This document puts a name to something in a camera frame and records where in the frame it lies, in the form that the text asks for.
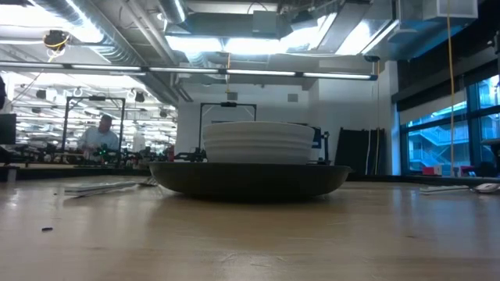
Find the stack of white bowls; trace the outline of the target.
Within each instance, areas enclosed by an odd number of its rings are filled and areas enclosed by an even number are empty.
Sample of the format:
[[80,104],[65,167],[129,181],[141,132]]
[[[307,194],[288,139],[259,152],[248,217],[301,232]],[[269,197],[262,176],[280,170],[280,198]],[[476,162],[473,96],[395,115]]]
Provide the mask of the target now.
[[205,126],[202,140],[210,162],[304,165],[314,134],[294,123],[239,121]]

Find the silver cutlery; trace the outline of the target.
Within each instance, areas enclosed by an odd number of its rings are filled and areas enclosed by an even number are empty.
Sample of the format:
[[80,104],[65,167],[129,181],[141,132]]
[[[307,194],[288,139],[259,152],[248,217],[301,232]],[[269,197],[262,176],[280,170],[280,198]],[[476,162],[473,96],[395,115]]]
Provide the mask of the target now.
[[94,194],[103,194],[106,192],[121,190],[130,187],[156,187],[158,182],[152,177],[148,177],[142,182],[123,181],[115,183],[92,183],[74,187],[65,187],[64,195],[71,197],[87,197]]

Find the dark round tray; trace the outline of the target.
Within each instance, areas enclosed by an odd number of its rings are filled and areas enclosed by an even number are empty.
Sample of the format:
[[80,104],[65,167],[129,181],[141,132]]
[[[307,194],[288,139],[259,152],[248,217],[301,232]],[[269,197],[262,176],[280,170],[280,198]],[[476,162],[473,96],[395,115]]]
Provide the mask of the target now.
[[338,189],[343,165],[152,162],[152,176],[173,192],[203,199],[271,201],[319,197]]

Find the white plastic spoon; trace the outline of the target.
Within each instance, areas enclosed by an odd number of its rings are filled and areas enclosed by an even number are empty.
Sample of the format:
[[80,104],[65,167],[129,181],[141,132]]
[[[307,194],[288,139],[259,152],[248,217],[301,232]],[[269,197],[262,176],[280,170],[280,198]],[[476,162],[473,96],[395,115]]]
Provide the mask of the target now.
[[482,183],[477,186],[441,186],[441,187],[422,187],[420,193],[422,194],[437,194],[448,193],[454,191],[469,190],[478,194],[493,194],[500,192],[500,183]]

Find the black monitor on stand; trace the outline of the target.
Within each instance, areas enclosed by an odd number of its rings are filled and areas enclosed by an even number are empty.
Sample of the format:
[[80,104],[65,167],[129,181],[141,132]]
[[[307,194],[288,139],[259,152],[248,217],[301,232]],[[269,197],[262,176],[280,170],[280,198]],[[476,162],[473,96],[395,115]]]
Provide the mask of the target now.
[[313,126],[314,135],[312,142],[312,154],[309,163],[313,165],[330,165],[329,137],[328,131],[321,130],[320,127]]

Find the long ceiling light bar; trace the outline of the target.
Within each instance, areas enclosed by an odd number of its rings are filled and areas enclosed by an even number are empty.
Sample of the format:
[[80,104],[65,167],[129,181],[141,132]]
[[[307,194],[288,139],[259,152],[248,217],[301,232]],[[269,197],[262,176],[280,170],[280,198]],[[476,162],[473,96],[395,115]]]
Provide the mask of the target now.
[[221,69],[221,68],[186,68],[172,66],[114,66],[96,64],[71,64],[53,62],[14,62],[0,61],[0,69],[19,70],[50,70],[57,73],[63,72],[103,72],[118,73],[120,75],[135,75],[146,73],[180,73],[180,74],[210,74],[210,75],[242,75],[242,76],[278,76],[307,79],[330,79],[330,80],[368,80],[378,79],[376,74],[358,73],[318,73],[282,70],[258,70],[258,69]]

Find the black leaning panels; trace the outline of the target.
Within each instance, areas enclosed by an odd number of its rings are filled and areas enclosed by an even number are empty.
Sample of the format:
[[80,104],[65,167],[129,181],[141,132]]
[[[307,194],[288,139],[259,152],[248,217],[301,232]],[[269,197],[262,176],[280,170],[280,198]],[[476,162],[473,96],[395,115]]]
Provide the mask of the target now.
[[384,129],[339,131],[334,164],[349,166],[359,176],[386,174],[386,132]]

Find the grey ceiling box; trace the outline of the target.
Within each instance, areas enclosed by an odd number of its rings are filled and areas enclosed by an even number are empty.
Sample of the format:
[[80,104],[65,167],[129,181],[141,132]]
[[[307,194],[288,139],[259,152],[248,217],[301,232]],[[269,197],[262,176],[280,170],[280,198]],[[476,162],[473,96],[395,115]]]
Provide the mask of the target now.
[[254,10],[252,14],[252,36],[258,38],[277,37],[277,14]]

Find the person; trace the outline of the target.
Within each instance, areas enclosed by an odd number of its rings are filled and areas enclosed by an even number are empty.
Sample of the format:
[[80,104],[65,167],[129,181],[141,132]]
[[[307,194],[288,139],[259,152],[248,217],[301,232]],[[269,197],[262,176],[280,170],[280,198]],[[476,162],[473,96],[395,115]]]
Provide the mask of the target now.
[[84,131],[78,141],[78,148],[84,153],[84,158],[99,161],[94,153],[105,145],[108,149],[116,151],[119,148],[119,138],[111,131],[113,118],[103,115],[97,127],[89,127]]

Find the white ceiling box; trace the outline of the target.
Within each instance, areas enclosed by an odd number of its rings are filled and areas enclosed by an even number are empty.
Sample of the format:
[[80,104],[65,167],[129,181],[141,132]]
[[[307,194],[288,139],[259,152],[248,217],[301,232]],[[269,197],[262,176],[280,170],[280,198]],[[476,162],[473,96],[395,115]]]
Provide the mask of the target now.
[[423,0],[424,20],[446,17],[458,20],[475,20],[478,17],[478,0]]

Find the dark computer monitor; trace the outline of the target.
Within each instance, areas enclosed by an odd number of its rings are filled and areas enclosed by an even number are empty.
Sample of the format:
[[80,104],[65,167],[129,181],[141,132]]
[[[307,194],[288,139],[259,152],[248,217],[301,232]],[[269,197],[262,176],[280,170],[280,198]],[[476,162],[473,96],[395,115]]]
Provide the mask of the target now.
[[0,114],[0,144],[16,143],[16,114]]

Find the black metal gantry frame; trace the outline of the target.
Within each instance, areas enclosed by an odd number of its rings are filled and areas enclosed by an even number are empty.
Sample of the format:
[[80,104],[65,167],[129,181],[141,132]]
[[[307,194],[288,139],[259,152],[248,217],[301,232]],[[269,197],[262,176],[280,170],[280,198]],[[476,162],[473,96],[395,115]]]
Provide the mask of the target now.
[[63,117],[63,131],[62,131],[62,143],[61,149],[63,152],[66,152],[66,138],[67,138],[67,127],[69,122],[69,113],[75,107],[78,106],[79,103],[83,100],[89,101],[120,101],[122,105],[118,108],[120,110],[120,134],[119,134],[119,143],[118,150],[116,152],[116,168],[120,167],[120,162],[122,160],[121,153],[121,144],[123,142],[123,129],[124,129],[124,117],[125,117],[125,98],[107,98],[103,95],[92,95],[87,97],[76,97],[76,96],[68,96],[66,97],[66,105],[65,105],[65,114]]
[[257,115],[257,105],[256,104],[242,104],[242,103],[237,103],[233,101],[222,101],[222,102],[202,102],[200,103],[199,107],[199,119],[198,119],[198,146],[195,149],[196,152],[202,153],[202,120],[203,116],[205,113],[207,113],[209,110],[207,109],[206,112],[203,111],[205,106],[219,106],[222,108],[237,108],[238,106],[242,107],[252,107],[253,108],[253,113],[249,113],[249,115],[253,118],[253,121],[256,121],[256,115]]

